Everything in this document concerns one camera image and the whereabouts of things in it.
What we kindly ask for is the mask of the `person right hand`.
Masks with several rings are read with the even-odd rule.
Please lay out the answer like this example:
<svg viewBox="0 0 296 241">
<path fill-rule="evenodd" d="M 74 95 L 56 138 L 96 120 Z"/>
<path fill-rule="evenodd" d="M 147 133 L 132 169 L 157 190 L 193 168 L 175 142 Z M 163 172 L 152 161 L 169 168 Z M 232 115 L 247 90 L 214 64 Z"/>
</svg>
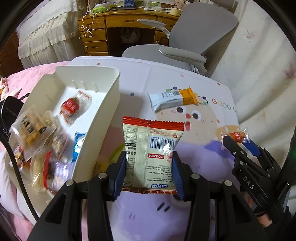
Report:
<svg viewBox="0 0 296 241">
<path fill-rule="evenodd" d="M 273 223 L 273 221 L 269 218 L 268 214 L 264 214 L 262 216 L 257 217 L 257 220 L 263 228 L 266 228 Z"/>
</svg>

